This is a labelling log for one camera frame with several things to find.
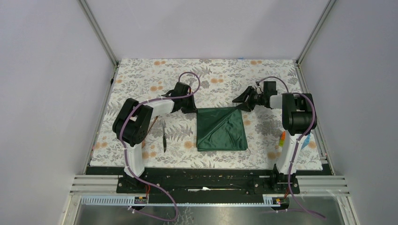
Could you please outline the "dark green cloth napkin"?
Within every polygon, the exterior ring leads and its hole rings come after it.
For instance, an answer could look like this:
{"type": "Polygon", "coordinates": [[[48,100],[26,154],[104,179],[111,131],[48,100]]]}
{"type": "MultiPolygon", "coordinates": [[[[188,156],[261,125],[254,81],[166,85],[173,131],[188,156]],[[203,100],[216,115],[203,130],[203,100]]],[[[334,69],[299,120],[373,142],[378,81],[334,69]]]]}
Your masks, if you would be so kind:
{"type": "Polygon", "coordinates": [[[198,151],[245,151],[248,143],[241,110],[198,109],[196,146],[198,151]]]}

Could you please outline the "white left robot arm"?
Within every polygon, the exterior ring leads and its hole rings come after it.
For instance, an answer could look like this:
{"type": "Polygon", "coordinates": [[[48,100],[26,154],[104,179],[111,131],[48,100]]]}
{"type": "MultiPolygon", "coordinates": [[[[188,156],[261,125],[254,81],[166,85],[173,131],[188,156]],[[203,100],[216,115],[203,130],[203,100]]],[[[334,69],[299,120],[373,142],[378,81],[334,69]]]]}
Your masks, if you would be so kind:
{"type": "Polygon", "coordinates": [[[174,89],[158,98],[139,102],[128,98],[119,111],[112,131],[123,146],[125,168],[130,176],[128,187],[135,193],[145,188],[145,179],[141,177],[145,170],[142,157],[142,142],[147,136],[153,118],[181,111],[196,113],[194,92],[188,84],[177,82],[174,89]]]}

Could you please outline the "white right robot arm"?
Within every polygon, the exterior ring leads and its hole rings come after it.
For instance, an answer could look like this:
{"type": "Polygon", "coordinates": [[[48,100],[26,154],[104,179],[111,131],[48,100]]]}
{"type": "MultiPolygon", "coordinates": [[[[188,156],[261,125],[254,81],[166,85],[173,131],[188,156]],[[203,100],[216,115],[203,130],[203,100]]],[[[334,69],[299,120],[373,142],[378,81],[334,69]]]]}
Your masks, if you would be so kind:
{"type": "Polygon", "coordinates": [[[273,166],[269,178],[254,180],[254,190],[260,194],[299,193],[296,179],[297,158],[304,140],[317,126],[317,116],[312,95],[309,93],[287,92],[278,94],[275,81],[264,81],[262,91],[249,86],[233,99],[237,108],[251,112],[261,105],[269,109],[281,109],[284,141],[280,157],[273,166]]]}

